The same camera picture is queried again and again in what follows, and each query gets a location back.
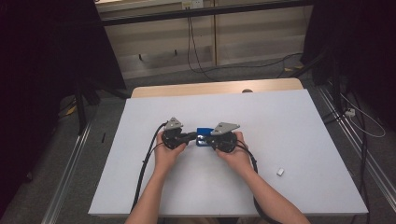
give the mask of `person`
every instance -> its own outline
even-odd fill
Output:
[[[245,143],[240,132],[234,132],[239,141]],[[162,133],[157,135],[155,153],[155,167],[146,188],[144,189],[134,210],[126,219],[126,224],[157,223],[163,184],[166,176],[176,163],[177,156],[183,152],[186,144],[171,150],[162,144]],[[233,152],[225,153],[218,149],[220,158],[239,174],[247,183],[262,211],[270,218],[280,223],[309,223],[301,211],[285,197],[273,189],[253,170],[249,155],[243,149],[236,147]]]

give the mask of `forearm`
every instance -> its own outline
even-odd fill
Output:
[[[157,223],[165,178],[166,173],[154,171],[126,224]]]
[[[287,223],[309,223],[300,210],[285,197],[273,189],[253,170],[248,169],[242,174],[262,211],[272,219]]]

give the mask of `white tabletop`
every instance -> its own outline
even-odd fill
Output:
[[[308,92],[300,90],[127,100],[89,214],[130,213],[151,138],[172,117],[184,124],[183,132],[220,121],[240,124],[260,176],[306,215],[367,213]],[[154,155],[141,192],[153,165]],[[191,142],[165,181],[160,216],[257,216],[252,198],[212,148]]]

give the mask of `finger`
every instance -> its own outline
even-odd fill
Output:
[[[157,145],[163,142],[163,131],[157,133]]]
[[[183,143],[180,146],[176,147],[175,149],[173,149],[173,151],[176,152],[176,154],[180,154],[182,151],[184,151],[184,148],[186,148],[187,144]]]
[[[239,141],[244,141],[244,135],[241,132],[234,132]]]
[[[225,157],[226,157],[226,155],[227,155],[227,153],[225,153],[225,152],[223,152],[223,151],[220,151],[220,150],[218,150],[217,148],[216,148],[216,153],[217,153],[218,156],[219,156],[220,158],[222,158],[222,159],[225,159]]]

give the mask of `black curtain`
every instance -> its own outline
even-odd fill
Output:
[[[0,0],[0,216],[45,149],[76,80],[125,88],[104,28],[64,27],[99,20],[92,0]]]
[[[312,70],[315,83],[327,81],[336,60],[340,76],[347,77],[349,87],[394,130],[395,13],[391,1],[316,1],[302,57],[302,63],[309,63],[325,50],[325,60]]]

